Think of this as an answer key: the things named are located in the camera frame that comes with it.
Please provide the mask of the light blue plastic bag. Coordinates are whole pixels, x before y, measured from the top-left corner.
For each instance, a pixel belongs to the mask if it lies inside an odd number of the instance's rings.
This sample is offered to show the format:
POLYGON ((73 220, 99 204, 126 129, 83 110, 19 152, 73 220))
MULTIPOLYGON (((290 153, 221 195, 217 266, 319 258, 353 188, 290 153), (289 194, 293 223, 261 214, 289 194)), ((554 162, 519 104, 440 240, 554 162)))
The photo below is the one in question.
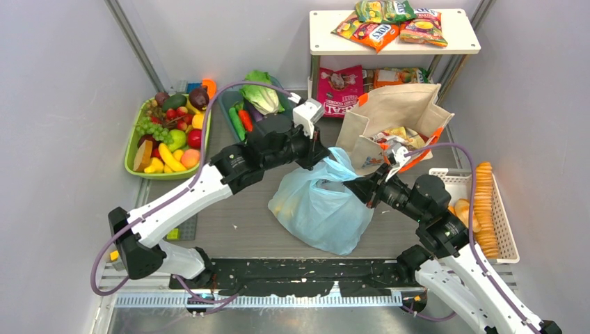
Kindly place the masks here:
POLYGON ((357 178, 348 154, 332 147, 312 170, 297 168, 283 177, 268 203, 278 222, 307 245, 348 255, 374 215, 345 181, 357 178))

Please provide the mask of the red white chips bag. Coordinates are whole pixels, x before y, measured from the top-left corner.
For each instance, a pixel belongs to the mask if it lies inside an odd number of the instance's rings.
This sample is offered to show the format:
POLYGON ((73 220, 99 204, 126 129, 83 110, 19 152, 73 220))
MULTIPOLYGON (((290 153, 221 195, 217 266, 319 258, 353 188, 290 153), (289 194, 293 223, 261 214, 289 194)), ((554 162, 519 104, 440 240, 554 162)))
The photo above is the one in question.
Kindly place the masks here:
POLYGON ((407 127, 385 129, 370 136, 369 139, 379 144, 384 150, 395 144, 400 144, 409 151, 423 148, 426 145, 426 141, 418 132, 407 127))

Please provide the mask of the beige canvas tote bag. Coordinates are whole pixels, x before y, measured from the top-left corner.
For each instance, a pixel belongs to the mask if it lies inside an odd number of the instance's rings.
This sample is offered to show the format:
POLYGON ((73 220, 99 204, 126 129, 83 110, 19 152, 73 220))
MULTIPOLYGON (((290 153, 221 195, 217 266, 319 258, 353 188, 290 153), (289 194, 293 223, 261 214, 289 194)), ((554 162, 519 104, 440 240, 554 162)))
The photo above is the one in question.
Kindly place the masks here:
POLYGON ((370 138, 387 129, 416 131, 427 145, 438 142, 453 113, 436 104, 440 84, 408 83, 375 88, 346 112, 336 146, 349 156, 357 174, 373 173, 385 162, 383 149, 370 138))

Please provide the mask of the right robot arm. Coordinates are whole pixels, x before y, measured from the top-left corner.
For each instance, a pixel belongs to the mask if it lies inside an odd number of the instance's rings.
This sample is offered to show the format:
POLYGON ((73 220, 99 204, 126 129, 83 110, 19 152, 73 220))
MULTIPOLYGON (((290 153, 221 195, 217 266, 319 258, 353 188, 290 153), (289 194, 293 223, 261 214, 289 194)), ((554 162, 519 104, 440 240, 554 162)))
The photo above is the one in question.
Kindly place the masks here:
POLYGON ((560 333, 511 291, 481 248, 470 244, 464 224, 447 208, 451 196, 434 175, 418 177, 413 186, 378 174, 345 182, 361 202, 380 202, 417 221, 420 244, 397 257, 405 277, 433 292, 476 333, 560 333))

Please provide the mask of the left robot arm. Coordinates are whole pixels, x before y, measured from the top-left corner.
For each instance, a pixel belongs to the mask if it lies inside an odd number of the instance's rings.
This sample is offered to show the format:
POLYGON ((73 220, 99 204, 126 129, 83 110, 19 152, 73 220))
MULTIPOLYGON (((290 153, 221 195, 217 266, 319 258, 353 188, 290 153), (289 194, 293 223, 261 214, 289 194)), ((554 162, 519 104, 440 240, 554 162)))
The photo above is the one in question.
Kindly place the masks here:
POLYGON ((262 181, 266 171, 297 163, 311 170, 330 151, 320 131, 308 132, 282 115, 269 116, 254 125, 246 140, 223 148, 200 167, 200 172, 142 207, 121 207, 108 214, 111 234, 131 280, 155 272, 187 279, 208 270, 205 252, 182 248, 165 236, 198 212, 262 181))

